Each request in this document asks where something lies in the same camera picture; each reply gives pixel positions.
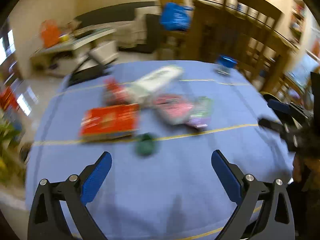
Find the orange plastic bag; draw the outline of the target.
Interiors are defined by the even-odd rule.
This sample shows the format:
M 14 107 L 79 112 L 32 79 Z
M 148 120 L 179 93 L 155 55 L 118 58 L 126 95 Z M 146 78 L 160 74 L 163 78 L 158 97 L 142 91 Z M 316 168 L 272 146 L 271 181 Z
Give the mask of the orange plastic bag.
M 54 20 L 46 20 L 40 25 L 40 35 L 44 48 L 50 48 L 59 43 L 61 31 Z

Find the blue striped tablecloth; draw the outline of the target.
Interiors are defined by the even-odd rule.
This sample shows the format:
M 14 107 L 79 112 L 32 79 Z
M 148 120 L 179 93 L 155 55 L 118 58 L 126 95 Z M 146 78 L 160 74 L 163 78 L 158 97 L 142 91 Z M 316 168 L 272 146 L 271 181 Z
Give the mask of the blue striped tablecloth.
M 275 119 L 266 101 L 236 70 L 229 76 L 216 66 L 177 61 L 181 81 L 168 93 L 213 101 L 205 131 L 169 126 L 151 108 L 139 115 L 138 133 L 152 133 L 156 152 L 141 157 L 133 139 L 85 144 L 80 141 L 85 111 L 103 105 L 104 77 L 72 87 L 61 83 L 43 115 L 30 152 L 26 206 L 39 181 L 64 181 L 79 174 L 107 151 L 112 167 L 93 202 L 92 217 L 109 239 L 214 239 L 236 205 L 211 165 L 214 150 L 260 181 L 289 181 L 292 157 L 280 137 L 258 127 L 257 119 Z

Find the black tablet stand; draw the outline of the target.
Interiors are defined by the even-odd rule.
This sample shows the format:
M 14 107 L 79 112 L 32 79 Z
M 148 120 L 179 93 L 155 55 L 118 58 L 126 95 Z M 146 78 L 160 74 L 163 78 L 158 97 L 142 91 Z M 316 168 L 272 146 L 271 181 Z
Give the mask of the black tablet stand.
M 88 61 L 94 61 L 95 65 L 81 70 L 82 66 Z M 84 61 L 78 64 L 78 66 L 72 71 L 67 82 L 67 87 L 71 87 L 89 80 L 94 80 L 101 76 L 110 75 L 111 72 L 107 71 L 109 68 L 111 68 L 109 63 L 103 64 L 97 56 L 95 56 L 92 52 L 88 52 Z

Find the dark green bottle cap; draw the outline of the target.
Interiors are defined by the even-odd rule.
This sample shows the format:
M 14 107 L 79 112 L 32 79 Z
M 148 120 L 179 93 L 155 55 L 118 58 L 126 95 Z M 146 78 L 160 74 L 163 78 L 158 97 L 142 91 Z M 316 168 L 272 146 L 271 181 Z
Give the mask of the dark green bottle cap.
M 135 153 L 141 157 L 149 157 L 157 152 L 157 137 L 152 133 L 140 134 L 136 137 Z

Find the wooden chair holding bag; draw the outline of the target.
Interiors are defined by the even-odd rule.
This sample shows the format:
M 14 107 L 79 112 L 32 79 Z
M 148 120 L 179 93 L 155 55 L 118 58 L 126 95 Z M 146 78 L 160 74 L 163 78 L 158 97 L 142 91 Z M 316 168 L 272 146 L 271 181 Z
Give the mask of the wooden chair holding bag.
M 185 0 L 158 1 L 161 15 L 159 20 L 160 42 L 157 49 L 157 59 L 162 59 L 165 49 L 171 49 L 174 59 L 179 59 L 187 30 L 190 27 L 190 11 L 192 11 L 192 8 L 186 6 Z

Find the white tv cabinet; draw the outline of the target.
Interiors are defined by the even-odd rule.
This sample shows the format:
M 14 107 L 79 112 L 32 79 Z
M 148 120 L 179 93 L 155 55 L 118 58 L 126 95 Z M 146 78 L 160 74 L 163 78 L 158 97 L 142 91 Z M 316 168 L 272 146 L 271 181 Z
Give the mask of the white tv cabinet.
M 80 39 L 71 39 L 54 45 L 48 49 L 39 49 L 30 57 L 33 70 L 46 75 L 65 77 L 71 74 L 79 64 L 81 70 L 96 65 L 95 61 L 87 59 L 88 54 L 103 64 L 109 64 L 119 56 L 117 42 L 114 40 L 114 28 L 103 28 Z

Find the blue plastic bag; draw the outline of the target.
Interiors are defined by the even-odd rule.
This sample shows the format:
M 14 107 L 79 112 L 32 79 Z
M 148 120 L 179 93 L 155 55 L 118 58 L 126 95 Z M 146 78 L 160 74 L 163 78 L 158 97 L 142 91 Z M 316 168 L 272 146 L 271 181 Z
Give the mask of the blue plastic bag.
M 169 2 L 164 6 L 160 24 L 167 31 L 186 31 L 190 27 L 192 7 Z

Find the green potted plant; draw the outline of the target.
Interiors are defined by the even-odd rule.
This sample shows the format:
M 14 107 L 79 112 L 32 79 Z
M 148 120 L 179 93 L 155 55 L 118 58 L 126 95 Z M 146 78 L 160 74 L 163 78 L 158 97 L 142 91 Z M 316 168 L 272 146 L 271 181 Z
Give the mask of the green potted plant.
M 1 184 L 4 186 L 25 183 L 25 163 L 18 152 L 19 136 L 20 131 L 1 111 Z

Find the black round trash bin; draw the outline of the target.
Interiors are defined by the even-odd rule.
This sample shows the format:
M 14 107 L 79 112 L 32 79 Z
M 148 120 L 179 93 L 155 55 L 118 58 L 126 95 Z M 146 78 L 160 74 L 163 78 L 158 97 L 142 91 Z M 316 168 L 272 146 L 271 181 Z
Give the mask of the black round trash bin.
M 274 96 L 274 95 L 272 95 L 272 94 L 270 94 L 270 93 L 260 92 L 260 94 L 263 96 L 263 98 L 264 98 L 264 100 L 265 100 L 266 102 L 269 102 L 270 100 L 275 100 L 275 101 L 277 101 L 277 102 L 280 102 L 280 100 L 279 100 L 276 96 Z

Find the glass jar blue lid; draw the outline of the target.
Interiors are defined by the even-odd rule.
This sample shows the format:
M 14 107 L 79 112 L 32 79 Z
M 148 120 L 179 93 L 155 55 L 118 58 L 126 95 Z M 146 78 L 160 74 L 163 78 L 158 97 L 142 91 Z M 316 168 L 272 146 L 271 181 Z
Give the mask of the glass jar blue lid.
M 230 76 L 232 70 L 236 67 L 238 62 L 228 56 L 220 55 L 216 61 L 215 71 L 219 74 Z

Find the red crate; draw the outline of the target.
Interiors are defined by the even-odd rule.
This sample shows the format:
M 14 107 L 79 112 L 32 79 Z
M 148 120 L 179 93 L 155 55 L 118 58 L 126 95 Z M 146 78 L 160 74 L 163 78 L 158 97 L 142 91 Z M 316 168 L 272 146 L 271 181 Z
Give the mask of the red crate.
M 5 90 L 1 92 L 1 108 L 4 111 L 9 108 L 17 111 L 20 108 L 10 87 L 6 87 Z

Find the pink snack packet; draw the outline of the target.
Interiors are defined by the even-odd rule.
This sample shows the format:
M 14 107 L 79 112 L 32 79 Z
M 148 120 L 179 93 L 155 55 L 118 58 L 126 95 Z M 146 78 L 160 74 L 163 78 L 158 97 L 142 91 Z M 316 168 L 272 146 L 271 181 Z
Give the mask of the pink snack packet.
M 170 125 L 185 124 L 194 104 L 177 94 L 162 94 L 153 100 L 153 107 L 159 116 Z

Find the dark sofa with cover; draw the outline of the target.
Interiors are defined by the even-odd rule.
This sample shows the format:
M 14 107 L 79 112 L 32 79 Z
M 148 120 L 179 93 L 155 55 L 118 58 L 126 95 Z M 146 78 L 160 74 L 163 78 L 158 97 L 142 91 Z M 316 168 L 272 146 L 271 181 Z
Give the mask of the dark sofa with cover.
M 161 9 L 155 1 L 131 2 L 103 7 L 76 16 L 79 29 L 114 28 L 122 51 L 152 54 L 160 43 Z

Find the red flat box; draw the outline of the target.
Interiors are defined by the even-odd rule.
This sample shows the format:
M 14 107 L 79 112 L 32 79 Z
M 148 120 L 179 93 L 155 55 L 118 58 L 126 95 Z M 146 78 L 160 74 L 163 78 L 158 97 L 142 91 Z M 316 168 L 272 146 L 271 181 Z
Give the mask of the red flat box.
M 80 126 L 84 141 L 113 140 L 131 136 L 138 128 L 139 105 L 114 105 L 85 112 Z

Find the wooden chair near table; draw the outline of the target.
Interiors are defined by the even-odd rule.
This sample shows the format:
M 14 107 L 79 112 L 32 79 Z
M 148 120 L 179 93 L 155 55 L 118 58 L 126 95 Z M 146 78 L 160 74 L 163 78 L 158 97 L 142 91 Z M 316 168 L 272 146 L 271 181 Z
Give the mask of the wooden chair near table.
M 266 0 L 236 0 L 245 11 L 234 9 L 236 31 L 240 35 L 237 53 L 240 72 L 249 82 L 254 81 L 263 68 L 264 52 L 281 18 L 282 12 Z

